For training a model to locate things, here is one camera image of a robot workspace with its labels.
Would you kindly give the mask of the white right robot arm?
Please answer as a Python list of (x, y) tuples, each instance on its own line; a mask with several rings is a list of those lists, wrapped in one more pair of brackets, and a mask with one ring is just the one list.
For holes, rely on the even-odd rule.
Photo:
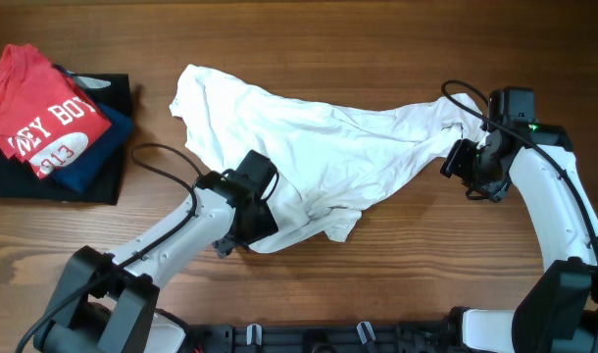
[(598, 218), (561, 126), (535, 116), (534, 93), (507, 86), (478, 114), (486, 136), (455, 142), (441, 172), (459, 177), (470, 200), (521, 194), (544, 273), (514, 310), (458, 308), (462, 348), (478, 352), (598, 352)]

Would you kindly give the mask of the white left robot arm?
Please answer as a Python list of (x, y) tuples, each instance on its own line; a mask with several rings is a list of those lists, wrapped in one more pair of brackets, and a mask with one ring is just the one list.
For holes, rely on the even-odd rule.
[(17, 349), (195, 351), (190, 327), (158, 309), (160, 291), (207, 247), (225, 257), (276, 233), (268, 199), (278, 179), (269, 158), (249, 151), (236, 169), (199, 177), (181, 205), (128, 243), (105, 253), (80, 248)]

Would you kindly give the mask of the white t-shirt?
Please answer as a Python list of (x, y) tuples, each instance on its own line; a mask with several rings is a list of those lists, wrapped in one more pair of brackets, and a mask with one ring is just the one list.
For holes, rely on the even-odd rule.
[(370, 111), (274, 95), (224, 72), (189, 65), (170, 111), (186, 125), (185, 146), (209, 169), (235, 169), (249, 151), (280, 174), (268, 205), (277, 233), (251, 244), (274, 253), (320, 232), (347, 239), (362, 213), (390, 197), (454, 143), (480, 141), (475, 106), (451, 99)]

